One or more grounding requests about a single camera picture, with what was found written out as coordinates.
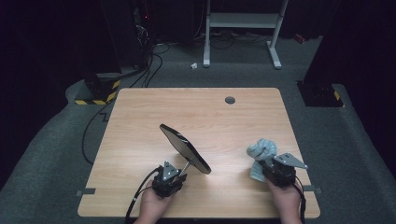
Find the gray carpet floor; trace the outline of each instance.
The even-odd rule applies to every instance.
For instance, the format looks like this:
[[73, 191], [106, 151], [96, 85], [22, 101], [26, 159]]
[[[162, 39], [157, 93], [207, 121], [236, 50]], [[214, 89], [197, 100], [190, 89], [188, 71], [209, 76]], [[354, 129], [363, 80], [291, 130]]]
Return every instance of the gray carpet floor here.
[[[264, 41], [245, 37], [213, 41], [211, 66], [202, 67], [203, 47], [162, 45], [154, 52], [162, 67], [148, 84], [159, 87], [271, 87], [278, 88], [297, 142], [309, 165], [321, 215], [306, 223], [396, 223], [396, 183], [376, 152], [342, 85], [344, 107], [307, 107], [296, 81], [303, 80], [319, 39], [301, 45], [280, 38], [276, 50], [282, 69], [275, 70]], [[191, 69], [193, 63], [198, 68]], [[150, 73], [160, 66], [153, 57]], [[121, 81], [129, 88], [138, 76]], [[142, 77], [134, 88], [144, 87]], [[122, 223], [115, 217], [80, 217], [78, 190], [84, 189], [92, 166], [84, 161], [81, 141], [90, 119], [101, 105], [75, 105], [82, 81], [65, 93], [69, 104], [36, 135], [0, 192], [0, 223]], [[111, 114], [112, 105], [104, 112]], [[94, 160], [106, 129], [103, 115], [89, 126], [84, 147]], [[278, 223], [277, 220], [162, 219], [161, 223]]]

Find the wooden table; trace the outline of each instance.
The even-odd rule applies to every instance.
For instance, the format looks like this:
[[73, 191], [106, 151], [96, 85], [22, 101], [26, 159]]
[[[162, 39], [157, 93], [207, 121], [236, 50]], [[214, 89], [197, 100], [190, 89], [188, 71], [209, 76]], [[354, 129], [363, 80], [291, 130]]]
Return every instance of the wooden table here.
[[[234, 104], [227, 104], [226, 97]], [[154, 168], [186, 160], [160, 130], [182, 133], [212, 169], [195, 167], [164, 217], [278, 217], [265, 184], [250, 178], [254, 160], [246, 149], [260, 138], [272, 140], [277, 154], [303, 160], [279, 90], [272, 88], [159, 88], [120, 90], [78, 208], [83, 217], [124, 217], [139, 185]], [[304, 185], [306, 170], [296, 169]], [[315, 194], [306, 192], [305, 216], [318, 217]], [[133, 217], [138, 216], [140, 197]]]

